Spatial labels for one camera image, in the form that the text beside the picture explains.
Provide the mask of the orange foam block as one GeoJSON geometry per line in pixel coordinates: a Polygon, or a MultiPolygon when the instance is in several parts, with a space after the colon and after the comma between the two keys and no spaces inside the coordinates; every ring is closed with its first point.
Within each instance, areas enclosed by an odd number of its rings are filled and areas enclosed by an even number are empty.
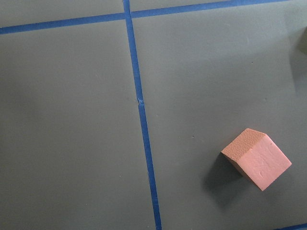
{"type": "Polygon", "coordinates": [[[240,133],[221,153],[261,191],[292,165],[267,134],[250,128],[240,133]]]}

